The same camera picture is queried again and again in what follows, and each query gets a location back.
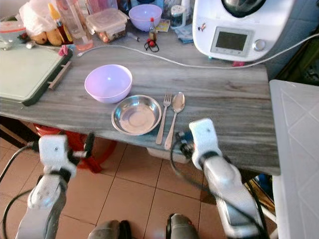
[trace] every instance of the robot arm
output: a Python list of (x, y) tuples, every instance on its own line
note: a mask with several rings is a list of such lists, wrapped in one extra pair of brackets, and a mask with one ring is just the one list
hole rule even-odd
[(31, 191), (27, 211), (15, 239), (54, 239), (58, 221), (66, 202), (67, 183), (75, 177), (76, 157), (88, 157), (94, 135), (89, 134), (84, 151), (68, 150), (66, 135), (45, 135), (39, 140), (44, 176)]
[[(228, 163), (218, 148), (211, 119), (201, 119), (189, 124), (194, 140), (192, 162), (203, 170), (209, 189), (250, 215), (262, 226), (255, 200), (241, 182), (239, 170)], [(256, 225), (221, 199), (216, 198), (218, 211), (229, 238), (259, 238)]]

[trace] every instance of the green cutting board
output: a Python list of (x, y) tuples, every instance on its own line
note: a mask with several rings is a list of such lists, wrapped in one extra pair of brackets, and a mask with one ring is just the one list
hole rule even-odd
[(54, 50), (27, 49), (24, 44), (1, 51), (0, 99), (35, 104), (71, 56), (71, 50), (61, 57)]

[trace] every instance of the red stool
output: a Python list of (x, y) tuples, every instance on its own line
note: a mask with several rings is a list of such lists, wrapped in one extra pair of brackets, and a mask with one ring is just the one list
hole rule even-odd
[[(58, 128), (43, 126), (39, 124), (34, 124), (34, 127), (36, 128), (36, 132), (40, 136), (47, 135), (47, 134), (58, 134), (62, 131)], [(87, 135), (81, 134), (81, 133), (74, 133), (70, 131), (64, 131), (64, 132), (68, 137), (69, 147), (72, 148), (73, 151), (82, 151), (84, 147), (84, 141)], [(105, 160), (107, 160), (108, 157), (110, 157), (110, 155), (113, 153), (116, 147), (116, 144), (117, 144), (116, 141), (112, 140), (110, 145), (107, 147), (107, 149), (99, 158), (95, 158), (94, 156), (91, 156), (89, 158), (82, 158), (82, 162), (78, 164), (78, 168), (88, 168), (93, 173), (101, 172), (102, 167), (100, 165)]]

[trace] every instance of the purple plastic bowl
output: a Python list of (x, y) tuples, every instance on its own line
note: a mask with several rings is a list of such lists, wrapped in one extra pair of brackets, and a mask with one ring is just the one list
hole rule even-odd
[(151, 27), (151, 17), (154, 18), (154, 25), (160, 23), (161, 8), (153, 4), (142, 4), (135, 6), (129, 11), (129, 16), (133, 25), (142, 31), (149, 31)]
[(94, 69), (85, 79), (85, 90), (97, 101), (112, 104), (124, 99), (132, 88), (132, 74), (121, 65)]

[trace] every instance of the black cable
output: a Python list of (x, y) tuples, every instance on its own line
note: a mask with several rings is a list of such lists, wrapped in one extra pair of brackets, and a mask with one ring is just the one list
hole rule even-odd
[(247, 183), (247, 185), (248, 185), (248, 187), (249, 187), (249, 189), (250, 189), (250, 191), (251, 191), (251, 193), (252, 193), (252, 195), (253, 195), (253, 197), (254, 197), (254, 199), (256, 201), (258, 212), (259, 212), (259, 215), (260, 215), (260, 218), (261, 218), (261, 222), (263, 223), (263, 227), (266, 230), (267, 229), (267, 225), (266, 225), (266, 221), (265, 221), (265, 216), (264, 216), (263, 210), (262, 210), (261, 205), (260, 205), (260, 201), (259, 201), (259, 199), (258, 199), (258, 197), (256, 195), (256, 192), (255, 192), (253, 186), (251, 185), (251, 183), (249, 181), (246, 182), (246, 183)]
[(18, 194), (17, 196), (15, 196), (14, 198), (12, 198), (12, 200), (9, 202), (9, 204), (7, 205), (5, 211), (4, 211), (4, 214), (3, 214), (3, 219), (2, 219), (2, 233), (3, 233), (3, 238), (4, 239), (8, 239), (7, 235), (6, 235), (6, 218), (7, 218), (7, 215), (8, 215), (8, 212), (12, 206), (12, 204), (19, 198), (19, 197), (22, 197), (23, 195), (25, 194), (28, 194), (32, 191), (32, 189), (30, 190), (27, 190), (27, 191), (24, 191), (23, 193), (20, 193)]
[(6, 167), (4, 168), (4, 170), (2, 171), (2, 174), (0, 176), (0, 183), (2, 181), (2, 179), (5, 176), (5, 173), (8, 171), (10, 165), (13, 163), (13, 161), (15, 160), (15, 158), (24, 150), (28, 149), (28, 148), (32, 148), (32, 146), (30, 144), (26, 145), (25, 147), (22, 147), (21, 149), (19, 149), (17, 152), (14, 153), (14, 155), (12, 156), (12, 158), (9, 160), (8, 164), (6, 165)]
[(196, 181), (194, 181), (192, 178), (188, 177), (187, 175), (183, 174), (175, 165), (174, 161), (173, 161), (173, 150), (174, 148), (176, 147), (176, 145), (178, 144), (178, 141), (175, 141), (170, 149), (170, 164), (171, 164), (171, 167), (174, 171), (174, 173), (183, 178), (185, 181), (187, 181), (188, 183), (190, 183), (191, 185), (209, 193), (211, 196), (215, 197), (215, 198), (218, 198), (220, 200), (223, 200), (227, 205), (231, 206), (233, 209), (235, 209), (236, 211), (238, 211), (241, 215), (245, 216), (251, 223), (253, 223), (260, 235), (262, 236), (262, 239), (269, 239), (269, 236), (267, 234), (267, 232), (265, 231), (264, 228), (262, 228), (257, 222), (256, 220), (248, 215), (247, 213), (245, 213), (244, 211), (240, 210), (239, 208), (237, 208), (235, 205), (233, 205), (232, 203), (230, 203), (229, 201), (227, 201), (226, 199), (222, 198), (221, 196), (219, 196), (217, 193), (211, 191), (208, 187), (203, 187), (203, 185), (201, 183), (198, 183)]

